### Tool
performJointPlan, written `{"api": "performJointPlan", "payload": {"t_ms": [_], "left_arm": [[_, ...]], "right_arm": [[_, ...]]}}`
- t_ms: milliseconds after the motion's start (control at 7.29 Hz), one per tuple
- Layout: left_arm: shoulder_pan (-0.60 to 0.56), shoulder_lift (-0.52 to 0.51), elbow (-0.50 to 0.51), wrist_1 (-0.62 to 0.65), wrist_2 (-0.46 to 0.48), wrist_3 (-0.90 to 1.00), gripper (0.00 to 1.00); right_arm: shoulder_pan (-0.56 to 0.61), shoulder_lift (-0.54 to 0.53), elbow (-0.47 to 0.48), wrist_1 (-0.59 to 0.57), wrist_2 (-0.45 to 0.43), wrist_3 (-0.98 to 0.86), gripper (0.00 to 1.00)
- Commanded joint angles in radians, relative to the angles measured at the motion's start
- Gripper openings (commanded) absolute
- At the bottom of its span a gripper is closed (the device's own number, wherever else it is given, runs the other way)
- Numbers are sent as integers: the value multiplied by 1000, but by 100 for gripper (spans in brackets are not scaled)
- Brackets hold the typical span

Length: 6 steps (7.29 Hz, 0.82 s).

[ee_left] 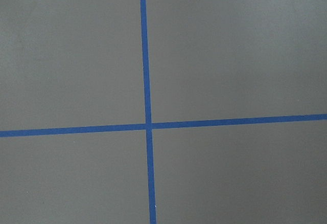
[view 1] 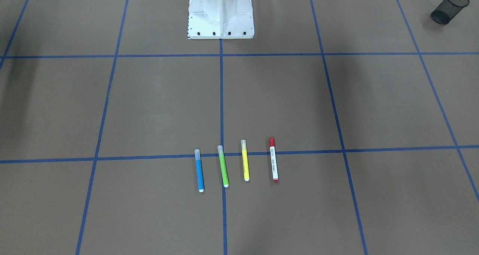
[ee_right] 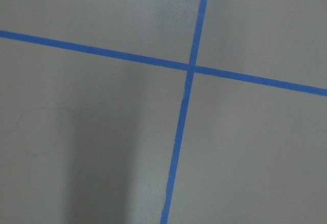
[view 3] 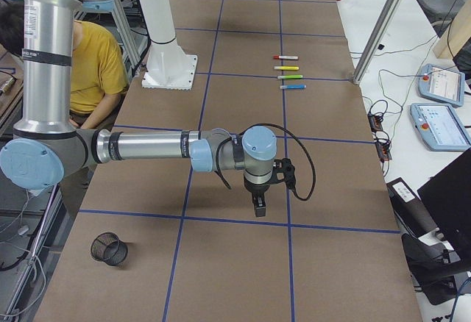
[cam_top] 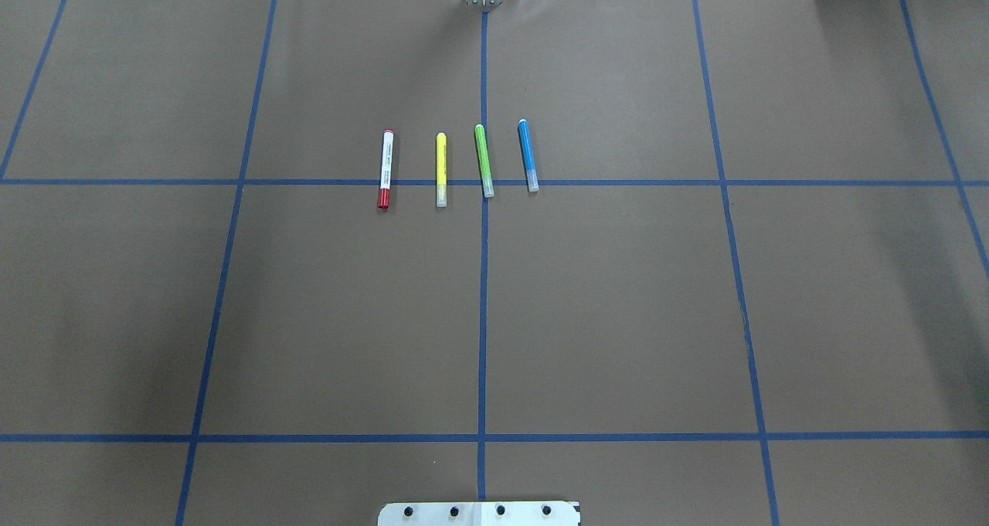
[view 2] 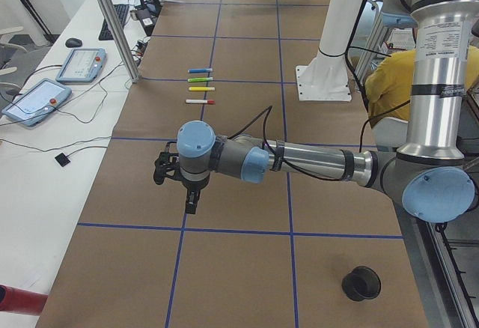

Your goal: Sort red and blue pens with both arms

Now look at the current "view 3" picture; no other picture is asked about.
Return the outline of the black mesh cup near arm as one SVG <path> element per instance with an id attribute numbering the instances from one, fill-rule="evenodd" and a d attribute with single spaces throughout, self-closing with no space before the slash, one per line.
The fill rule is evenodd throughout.
<path id="1" fill-rule="evenodd" d="M 128 254 L 128 246 L 113 232 L 98 235 L 91 244 L 91 256 L 94 260 L 110 266 L 120 265 Z"/>

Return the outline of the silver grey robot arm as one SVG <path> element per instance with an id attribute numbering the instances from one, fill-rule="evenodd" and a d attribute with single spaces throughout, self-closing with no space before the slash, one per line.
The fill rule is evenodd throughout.
<path id="1" fill-rule="evenodd" d="M 195 171 L 240 169 L 255 215 L 275 182 L 277 141 L 264 126 L 240 136 L 217 131 L 126 134 L 70 124 L 74 13 L 87 1 L 24 0 L 23 117 L 1 150 L 1 170 L 14 184 L 38 190 L 81 168 L 112 160 L 188 158 Z"/>

